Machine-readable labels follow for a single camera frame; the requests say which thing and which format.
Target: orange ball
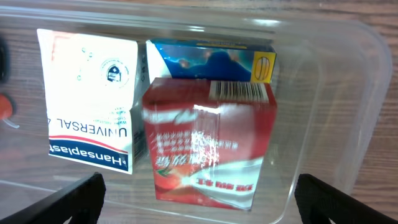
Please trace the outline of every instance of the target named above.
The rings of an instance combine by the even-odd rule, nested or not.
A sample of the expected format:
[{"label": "orange ball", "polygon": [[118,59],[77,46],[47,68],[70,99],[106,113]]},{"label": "orange ball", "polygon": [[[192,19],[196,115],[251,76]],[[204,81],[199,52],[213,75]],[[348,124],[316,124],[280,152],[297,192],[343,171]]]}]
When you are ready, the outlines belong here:
[{"label": "orange ball", "polygon": [[7,119],[12,115],[12,105],[8,98],[0,94],[0,119]]}]

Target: red stripe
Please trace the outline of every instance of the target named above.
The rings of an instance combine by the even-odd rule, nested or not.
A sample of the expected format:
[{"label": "red stripe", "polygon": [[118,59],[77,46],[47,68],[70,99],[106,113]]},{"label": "red stripe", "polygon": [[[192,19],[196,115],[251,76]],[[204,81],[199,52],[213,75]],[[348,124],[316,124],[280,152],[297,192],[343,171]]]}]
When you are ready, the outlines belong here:
[{"label": "red stripe", "polygon": [[115,151],[118,151],[118,152],[128,153],[127,151],[120,150],[120,149],[116,149],[115,147],[109,146],[109,145],[104,144],[104,143],[102,143],[102,142],[95,141],[95,140],[88,139],[88,138],[78,137],[78,136],[49,136],[49,138],[77,139],[77,140],[81,140],[81,141],[87,141],[87,142],[92,142],[92,143],[95,143],[95,144],[99,144],[100,146],[104,146],[104,147],[110,148],[110,149],[115,150]]}]

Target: plastic container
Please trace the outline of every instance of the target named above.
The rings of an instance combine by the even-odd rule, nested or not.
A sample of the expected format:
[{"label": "plastic container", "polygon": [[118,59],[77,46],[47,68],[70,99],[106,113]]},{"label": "plastic container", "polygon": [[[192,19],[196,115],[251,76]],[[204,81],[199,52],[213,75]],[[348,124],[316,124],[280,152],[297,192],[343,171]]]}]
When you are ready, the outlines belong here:
[{"label": "plastic container", "polygon": [[[16,102],[11,120],[20,125],[12,129],[0,123],[0,218],[99,171],[107,186],[100,223],[301,223],[293,196],[298,174],[313,174],[351,192],[391,79],[387,45],[359,22],[121,2],[0,5],[0,35],[11,62],[10,79],[0,89]],[[271,40],[280,63],[279,110],[252,211],[156,200],[149,158],[127,175],[48,156],[38,28],[141,41]]]}]

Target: red box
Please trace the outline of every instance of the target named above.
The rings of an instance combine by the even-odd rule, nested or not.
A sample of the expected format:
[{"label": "red box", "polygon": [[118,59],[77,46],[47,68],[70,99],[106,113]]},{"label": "red box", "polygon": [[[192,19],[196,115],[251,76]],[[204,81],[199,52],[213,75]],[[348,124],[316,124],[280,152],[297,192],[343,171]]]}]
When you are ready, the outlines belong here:
[{"label": "red box", "polygon": [[277,113],[269,84],[156,78],[142,100],[156,198],[249,210]]}]

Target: package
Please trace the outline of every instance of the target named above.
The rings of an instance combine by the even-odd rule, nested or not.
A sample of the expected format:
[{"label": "package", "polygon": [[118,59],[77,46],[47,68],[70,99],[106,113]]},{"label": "package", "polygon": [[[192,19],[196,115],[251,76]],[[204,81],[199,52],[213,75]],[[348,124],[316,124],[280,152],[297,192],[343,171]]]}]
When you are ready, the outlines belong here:
[{"label": "package", "polygon": [[145,152],[138,100],[145,48],[135,41],[37,30],[51,156],[131,174]]},{"label": "package", "polygon": [[252,207],[277,113],[268,83],[156,78],[142,104],[157,199]]},{"label": "package", "polygon": [[269,44],[174,39],[148,40],[147,54],[150,82],[172,77],[270,83],[276,58]]}]

